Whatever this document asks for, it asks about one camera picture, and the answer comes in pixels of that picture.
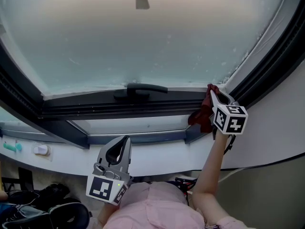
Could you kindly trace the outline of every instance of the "red cloth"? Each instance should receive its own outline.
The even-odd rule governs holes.
[[[192,113],[188,119],[189,125],[199,124],[201,126],[201,133],[212,132],[212,125],[210,121],[210,116],[213,114],[211,90],[213,90],[217,95],[220,94],[217,86],[208,84],[208,90],[206,91],[205,99],[201,104],[200,110]]]

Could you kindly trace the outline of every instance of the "window seal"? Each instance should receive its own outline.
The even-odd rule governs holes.
[[[51,143],[64,143],[57,138],[49,136],[41,132],[24,132],[15,130],[0,129],[3,135],[26,139],[38,142],[51,142]],[[105,145],[116,137],[126,135],[126,134],[96,134],[88,135],[89,145]],[[149,132],[149,133],[128,133],[133,144],[148,144],[148,143],[159,143],[159,142],[172,142],[172,141],[182,141],[186,139],[185,130],[175,130],[175,131],[163,131],[163,132]]]
[[[305,0],[301,0],[280,39],[230,95],[246,108],[260,101],[304,60],[304,42]]]
[[[43,96],[38,88],[22,73],[14,60],[11,58],[0,40],[0,76],[2,81],[6,81],[6,86],[15,91],[12,94],[23,99],[32,108],[39,108],[43,103]]]
[[[276,14],[266,28],[256,46],[251,50],[245,61],[225,83],[227,92],[232,92],[276,46],[291,22],[301,0],[282,0]]]
[[[61,120],[118,119],[155,117],[169,115],[190,115],[198,110],[205,98],[205,92],[168,91],[167,94],[150,92],[148,101],[117,101],[115,91],[106,91],[47,100],[41,117]],[[234,102],[221,91],[220,100]]]

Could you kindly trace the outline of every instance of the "curved white wall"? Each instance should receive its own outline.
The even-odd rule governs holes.
[[[304,79],[305,61],[248,110],[244,134],[225,155],[223,168],[264,165],[305,152]]]

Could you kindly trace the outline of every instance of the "cable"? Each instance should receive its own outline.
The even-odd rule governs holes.
[[[32,202],[34,202],[36,199],[38,199],[40,197],[40,195],[38,193],[35,193],[35,194],[37,194],[38,196],[36,198],[34,198],[30,203],[21,205],[19,208],[17,208],[17,211],[19,212],[21,208],[23,208],[24,206],[30,205]]]
[[[221,178],[221,179],[218,181],[218,183],[220,183],[220,182],[226,180],[226,179],[227,179],[228,177],[230,177],[231,175],[235,174],[235,173],[238,172],[238,171],[242,171],[242,170],[244,170],[244,169],[247,169],[247,168],[246,168],[246,167],[245,167],[245,168],[239,168],[239,169],[236,169],[236,170],[231,171],[228,175],[226,175],[225,177]]]
[[[15,191],[19,191],[19,192],[32,192],[32,191],[24,191],[24,190],[16,189],[16,190],[8,191],[8,192],[6,192],[6,193],[15,192]]]
[[[229,150],[231,150],[231,148],[233,147],[233,143],[234,143],[234,141],[235,141],[235,139],[236,139],[236,135],[229,135],[229,137],[231,137],[231,141],[230,141],[228,147],[225,149],[224,155],[226,154],[226,152],[228,152]]]

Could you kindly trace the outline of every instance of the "window frame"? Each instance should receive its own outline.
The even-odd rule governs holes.
[[[237,89],[238,85],[260,64],[270,50],[276,46],[276,42],[289,26],[300,3],[301,0],[282,0],[277,13],[266,28],[259,42],[226,82],[225,88],[228,93]]]
[[[284,6],[288,6],[289,1],[283,1],[282,11],[287,11]],[[302,50],[302,42],[305,42],[305,0],[297,3],[296,10],[291,14],[292,18],[276,43],[257,65],[249,64],[252,68],[247,68],[246,65],[251,59],[251,55],[249,56],[232,79],[236,78],[242,69],[250,73],[244,76],[230,95],[222,91],[221,101],[232,103],[236,99],[240,105],[251,107],[277,87],[305,58],[304,49]],[[88,149],[91,144],[106,144],[122,134],[90,135],[71,123],[71,120],[188,115],[200,108],[206,88],[172,88],[167,94],[150,92],[150,98],[145,101],[122,102],[114,99],[114,91],[44,100],[40,90],[21,72],[4,45],[0,46],[0,105],[16,118],[42,132],[1,131],[3,135],[17,138],[64,142]],[[131,136],[134,143],[182,139],[185,143],[190,143],[205,134],[200,133],[198,125],[194,125],[185,130],[127,135]]]

